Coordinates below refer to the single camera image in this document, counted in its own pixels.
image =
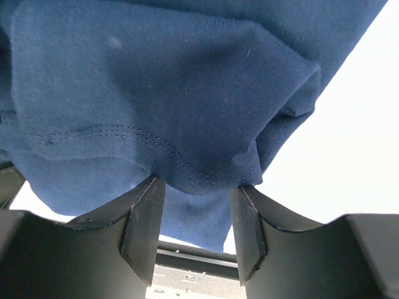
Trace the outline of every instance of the blue t-shirt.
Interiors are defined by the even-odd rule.
[[[221,251],[228,192],[259,184],[386,0],[6,0],[0,159],[79,215],[149,174],[161,233]]]

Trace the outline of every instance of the stitching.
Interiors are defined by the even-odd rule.
[[[95,127],[101,127],[101,126],[103,126],[103,125],[97,125],[97,126],[87,127],[87,128],[95,128]],[[200,175],[202,175],[202,176],[204,176],[204,177],[206,177],[206,178],[218,179],[218,180],[220,180],[220,179],[245,178],[246,176],[252,175],[252,174],[255,172],[255,170],[256,170],[256,169],[255,169],[255,166],[252,166],[246,173],[240,174],[240,175],[238,175],[238,176],[233,176],[233,177],[222,177],[222,178],[217,178],[217,177],[214,177],[214,176],[209,176],[209,175],[207,175],[207,174],[204,174],[204,173],[199,172],[199,171],[196,170],[194,167],[192,167],[187,161],[185,161],[185,159],[179,154],[179,152],[176,151],[176,150],[174,149],[174,147],[172,147],[172,145],[170,145],[170,144],[169,144],[168,142],[166,142],[165,140],[163,140],[163,139],[157,137],[156,135],[151,134],[151,133],[149,133],[149,132],[146,132],[146,131],[144,131],[144,130],[141,130],[141,129],[138,129],[138,128],[132,128],[132,127],[129,127],[129,126],[123,126],[123,125],[115,125],[115,126],[116,126],[116,127],[121,127],[121,128],[131,128],[131,129],[133,129],[133,130],[137,130],[137,131],[141,131],[141,132],[143,132],[143,133],[146,133],[146,134],[148,134],[148,135],[150,135],[150,136],[152,136],[152,137],[154,137],[154,138],[156,138],[156,139],[158,139],[158,140],[164,142],[166,145],[168,145],[170,148],[172,148],[172,150],[173,150],[177,155],[174,154],[174,153],[172,153],[168,148],[166,148],[166,147],[164,147],[163,145],[157,143],[156,141],[153,141],[153,140],[149,139],[148,137],[146,137],[146,136],[144,136],[144,135],[141,135],[141,134],[138,134],[138,133],[134,133],[134,132],[131,132],[131,131],[122,131],[122,130],[111,130],[111,129],[108,129],[108,130],[96,130],[96,131],[85,132],[85,133],[81,133],[81,134],[79,134],[79,135],[72,136],[72,137],[71,137],[71,135],[74,134],[74,132],[52,133],[52,134],[48,134],[48,135],[30,135],[30,136],[39,137],[39,138],[38,138],[38,139],[39,139],[38,142],[39,142],[40,144],[42,144],[42,145],[48,145],[48,144],[56,145],[56,144],[62,143],[62,142],[65,141],[66,139],[68,139],[68,140],[87,140],[87,139],[90,139],[90,138],[91,138],[90,136],[87,136],[87,135],[94,135],[94,133],[98,133],[97,135],[94,135],[94,136],[103,136],[103,137],[114,136],[114,137],[128,138],[128,139],[132,139],[132,140],[137,140],[137,141],[143,143],[144,145],[146,145],[146,146],[148,146],[148,147],[150,147],[150,148],[152,148],[152,149],[154,149],[154,150],[158,150],[157,148],[155,148],[155,147],[149,145],[148,143],[146,143],[146,142],[144,142],[144,141],[142,141],[142,140],[139,140],[138,138],[133,138],[133,137],[131,137],[131,136],[127,136],[127,135],[124,135],[124,134],[123,134],[123,133],[128,133],[128,134],[131,134],[131,135],[136,135],[137,137],[142,137],[142,138],[148,140],[149,142],[153,143],[154,145],[157,145],[158,147],[160,147],[161,149],[163,149],[164,151],[166,151],[167,153],[169,153],[169,154],[173,157],[173,160],[174,160],[174,161],[177,161],[177,162],[179,162],[179,163],[181,163],[181,164],[187,165],[191,170],[193,170],[194,172],[196,172],[196,173],[198,173],[198,174],[200,174]],[[112,132],[112,134],[103,134],[103,132]],[[48,136],[53,136],[52,139],[55,139],[55,140],[54,140],[54,141],[53,141],[53,140],[52,140],[52,141],[47,141],[47,140],[45,140],[45,137],[48,137]]]
[[[134,138],[134,137],[132,137],[132,136],[127,136],[127,135],[123,135],[123,134],[119,134],[119,135],[118,135],[118,134],[103,134],[102,132],[103,132],[103,131],[98,131],[98,135],[96,135],[96,136],[100,136],[100,137],[109,137],[109,136],[110,136],[110,137],[128,138],[128,139],[131,139],[131,140],[136,140],[136,141],[138,141],[138,142],[144,144],[145,146],[148,146],[148,147],[150,147],[150,148],[152,148],[152,149],[154,149],[154,150],[159,150],[159,148],[156,148],[156,147],[154,147],[154,146],[152,146],[152,145],[149,145],[149,144],[146,143],[145,141],[140,140],[140,139],[138,139],[138,138]],[[207,181],[208,184],[215,184],[215,185],[217,185],[217,184],[222,184],[222,185],[228,185],[228,182],[220,182],[220,180],[230,180],[230,179],[236,179],[236,178],[245,178],[245,177],[248,176],[248,175],[252,175],[252,174],[255,172],[255,170],[256,170],[256,169],[255,169],[255,166],[252,166],[252,167],[249,169],[249,171],[247,171],[245,174],[240,174],[239,176],[222,177],[222,178],[216,178],[216,177],[214,177],[214,176],[208,176],[207,174],[203,174],[203,173],[197,171],[195,168],[193,168],[191,165],[189,165],[185,160],[181,161],[180,159],[178,159],[178,157],[176,157],[171,151],[169,151],[169,150],[168,150],[167,148],[165,148],[163,145],[160,145],[159,143],[157,143],[157,142],[155,142],[155,141],[153,141],[153,140],[151,140],[151,139],[149,139],[149,138],[147,138],[147,137],[145,137],[145,136],[143,136],[143,135],[139,135],[139,134],[137,134],[137,133],[133,133],[133,132],[122,132],[122,133],[131,133],[131,134],[133,134],[133,135],[141,136],[141,137],[143,137],[144,139],[148,140],[149,142],[151,142],[151,143],[153,143],[153,144],[159,146],[161,149],[163,149],[164,151],[166,151],[167,153],[169,153],[169,154],[174,158],[174,159],[172,159],[172,157],[167,156],[167,157],[169,157],[170,159],[172,159],[173,161],[176,161],[176,162],[178,162],[178,163],[180,163],[180,164],[182,164],[182,165],[186,165],[186,166],[188,166],[190,169],[192,169],[194,172],[196,172],[196,173],[200,174],[201,176],[204,176],[204,177],[206,177],[206,178],[212,180],[212,181]],[[86,133],[85,135],[92,135],[92,132],[88,132],[88,133]],[[75,136],[75,137],[73,137],[73,138],[71,138],[71,139],[72,139],[72,140],[87,140],[87,139],[90,139],[90,138],[91,138],[91,136],[85,137],[84,135],[79,135],[79,136]],[[58,141],[53,142],[52,144],[53,144],[53,145],[56,145],[57,143],[61,143],[61,142],[62,142],[61,140],[58,140]],[[43,144],[43,145],[49,144],[48,141],[44,141],[44,140],[39,141],[39,143],[41,143],[41,144]],[[178,167],[180,170],[184,171],[184,169],[183,169],[179,164],[176,164],[176,165],[177,165],[177,167]],[[190,180],[191,180],[191,181],[194,181],[194,182],[196,182],[196,183],[202,183],[201,181],[199,181],[199,180],[197,180],[197,179],[195,179],[195,178],[190,178]]]
[[[173,150],[173,151],[177,154],[177,157],[176,157],[175,155],[173,155],[173,156],[175,157],[175,159],[181,159],[181,160],[184,161],[184,163],[186,163],[192,170],[197,171],[197,170],[195,170],[192,166],[189,165],[189,163],[184,159],[184,157],[183,157],[183,156],[182,156],[169,142],[167,142],[166,140],[164,140],[164,139],[158,137],[157,135],[151,134],[150,132],[145,131],[145,130],[143,130],[143,129],[134,128],[134,127],[132,127],[132,126],[125,126],[125,125],[110,125],[110,126],[111,126],[111,127],[116,127],[116,128],[131,129],[131,130],[134,130],[134,131],[142,132],[142,133],[144,133],[144,134],[146,134],[146,135],[148,135],[148,136],[154,137],[155,139],[157,139],[157,140],[161,141],[162,143],[166,144],[168,147],[171,148],[171,150]],[[107,125],[85,126],[85,127],[82,127],[82,128],[79,129],[79,130],[75,130],[75,131],[72,131],[72,132],[60,132],[60,133],[50,133],[50,134],[45,134],[45,135],[30,135],[30,136],[39,137],[40,139],[44,139],[45,137],[52,137],[52,136],[53,136],[52,139],[53,139],[53,138],[62,138],[61,136],[65,136],[65,137],[63,137],[63,138],[66,139],[66,136],[70,136],[70,135],[76,135],[76,137],[78,137],[78,136],[89,135],[89,134],[91,134],[91,133],[100,132],[100,131],[104,131],[104,132],[111,131],[111,132],[122,132],[122,133],[135,134],[135,135],[137,135],[137,136],[141,136],[141,137],[143,137],[143,138],[148,139],[147,137],[145,137],[145,136],[143,136],[143,135],[139,135],[139,134],[134,133],[134,132],[131,132],[131,131],[123,131],[123,130],[115,130],[115,129],[93,130],[94,128],[100,128],[100,127],[107,127]],[[90,132],[79,133],[80,131],[85,131],[85,130],[90,130]],[[230,165],[230,166],[228,166],[226,169],[231,169],[231,168],[233,168],[233,166]]]

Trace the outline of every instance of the black plastic surface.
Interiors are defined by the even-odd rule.
[[[24,182],[25,178],[11,163],[0,164],[1,209],[9,208]]]
[[[292,217],[292,211],[284,212],[284,207],[270,204],[271,199],[252,186],[231,194],[232,202],[240,198],[250,210],[259,211],[259,215],[250,213],[246,217],[252,217],[253,222],[261,217],[268,248],[246,285],[248,299],[399,298],[399,215],[349,215],[315,227],[317,224]],[[237,204],[231,206],[242,209]],[[252,222],[233,221],[234,229],[238,234],[248,234],[243,229],[248,223]],[[298,232],[288,231],[288,227],[310,229]],[[239,252],[239,246],[247,244],[240,241],[245,237],[237,237]]]
[[[230,193],[230,210],[236,242],[239,281],[247,284],[266,255],[266,241],[255,207],[242,189]]]
[[[151,177],[68,224],[0,211],[1,298],[144,299],[155,266],[164,192],[165,184]],[[143,215],[139,224],[131,217],[136,207]],[[130,263],[121,256],[123,243]]]

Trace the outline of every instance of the black plastic holder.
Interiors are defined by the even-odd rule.
[[[222,255],[199,251],[190,259],[189,249],[180,257],[158,248],[164,200],[165,183],[149,177],[66,224],[0,210],[1,298],[145,299],[156,260],[212,265],[229,278],[236,260],[248,299],[399,298],[399,215],[346,215],[322,225],[239,187],[230,200],[237,256],[215,262]]]

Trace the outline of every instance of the blue fabric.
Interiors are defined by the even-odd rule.
[[[3,1],[0,150],[62,214],[155,174],[161,233],[220,251],[228,189],[262,182],[385,2]]]

